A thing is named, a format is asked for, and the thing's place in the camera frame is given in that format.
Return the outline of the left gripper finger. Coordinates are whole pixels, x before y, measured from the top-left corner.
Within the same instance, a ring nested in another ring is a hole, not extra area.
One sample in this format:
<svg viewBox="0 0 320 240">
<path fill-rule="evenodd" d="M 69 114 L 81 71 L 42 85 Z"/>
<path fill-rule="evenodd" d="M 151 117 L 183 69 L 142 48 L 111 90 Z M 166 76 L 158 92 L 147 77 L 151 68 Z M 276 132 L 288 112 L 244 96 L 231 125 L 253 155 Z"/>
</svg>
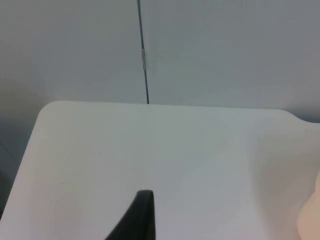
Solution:
<svg viewBox="0 0 320 240">
<path fill-rule="evenodd" d="M 155 202 L 152 190 L 139 190 L 107 240 L 155 240 Z"/>
</svg>

